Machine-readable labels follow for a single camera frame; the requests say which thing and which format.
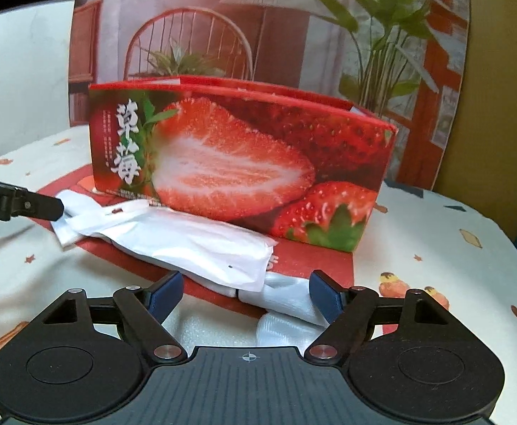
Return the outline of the white cloth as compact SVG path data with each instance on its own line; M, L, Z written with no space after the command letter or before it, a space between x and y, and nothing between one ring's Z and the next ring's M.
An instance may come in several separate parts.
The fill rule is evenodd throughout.
M258 292L277 242L229 223L127 200L103 206L65 189L63 217L52 224L62 247L100 238L149 264L178 271L229 295Z

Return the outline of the yellow wooden board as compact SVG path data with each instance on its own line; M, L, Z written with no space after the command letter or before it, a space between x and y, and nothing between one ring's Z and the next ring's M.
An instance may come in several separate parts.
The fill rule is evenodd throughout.
M517 237L517 0L471 0L463 88L434 188Z

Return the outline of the white marble board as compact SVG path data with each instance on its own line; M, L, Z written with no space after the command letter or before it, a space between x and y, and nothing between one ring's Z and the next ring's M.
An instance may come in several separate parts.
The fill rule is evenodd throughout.
M73 0L0 12L0 156L69 128Z

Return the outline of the white sock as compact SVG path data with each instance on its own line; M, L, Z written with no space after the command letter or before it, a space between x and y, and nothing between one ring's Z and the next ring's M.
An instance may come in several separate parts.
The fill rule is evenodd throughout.
M198 278L187 291L176 334L189 351L197 345L293 346L303 353L328 327L314 308L304 278L267 272L258 292Z

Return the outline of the printed living room backdrop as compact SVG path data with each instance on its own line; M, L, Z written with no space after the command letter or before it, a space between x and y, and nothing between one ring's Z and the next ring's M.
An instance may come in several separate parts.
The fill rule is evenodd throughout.
M95 83L199 74L289 86L395 125L388 175L431 188L465 68L470 0L74 0L69 120Z

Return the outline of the red strawberry cardboard box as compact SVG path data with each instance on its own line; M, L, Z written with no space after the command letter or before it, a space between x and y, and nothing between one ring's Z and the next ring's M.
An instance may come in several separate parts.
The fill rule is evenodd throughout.
M396 134L347 101L252 81L90 88L99 191L344 252L364 233Z

